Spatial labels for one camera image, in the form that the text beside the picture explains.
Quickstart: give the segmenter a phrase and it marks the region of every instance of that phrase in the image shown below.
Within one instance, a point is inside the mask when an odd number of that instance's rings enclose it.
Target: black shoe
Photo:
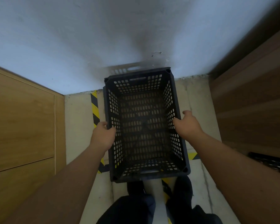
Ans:
[[[173,196],[192,208],[193,188],[188,176],[177,177]]]
[[[143,181],[127,182],[127,192],[129,193],[129,195],[146,194]]]

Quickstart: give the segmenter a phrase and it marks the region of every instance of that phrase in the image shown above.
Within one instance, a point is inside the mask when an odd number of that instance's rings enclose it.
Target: cabinet door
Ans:
[[[54,94],[0,74],[0,171],[53,157]]]
[[[54,158],[0,171],[0,223],[54,173]]]

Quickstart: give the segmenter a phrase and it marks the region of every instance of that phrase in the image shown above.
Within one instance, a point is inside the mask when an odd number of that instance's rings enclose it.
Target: perforated crate wall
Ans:
[[[170,68],[112,75],[105,85],[106,121],[117,130],[109,150],[111,181],[189,174],[185,142],[172,123],[180,111]]]

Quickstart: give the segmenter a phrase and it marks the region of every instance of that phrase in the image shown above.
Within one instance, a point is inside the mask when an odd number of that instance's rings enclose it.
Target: crate handle hole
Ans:
[[[135,78],[135,79],[130,79],[130,81],[137,81],[137,80],[144,80],[146,77],[141,77],[141,78]]]

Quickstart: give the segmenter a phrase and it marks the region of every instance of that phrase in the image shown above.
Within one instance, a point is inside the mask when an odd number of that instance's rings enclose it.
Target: concrete floor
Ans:
[[[202,129],[212,137],[221,140],[207,77],[179,79],[175,81],[180,111],[192,110]],[[67,95],[65,100],[67,163],[76,158],[90,143],[93,115],[89,92]],[[102,90],[97,92],[100,120],[105,120]],[[186,142],[188,153],[195,152]],[[109,163],[108,155],[104,156]],[[192,207],[200,205],[206,213],[218,215],[223,223],[240,223],[224,196],[202,164],[200,159],[190,160],[189,178],[193,186]],[[145,181],[145,189],[156,200],[153,223],[168,223],[161,179]],[[86,203],[81,224],[96,223],[100,216],[119,197],[127,195],[126,183],[110,182],[109,172],[97,174]]]

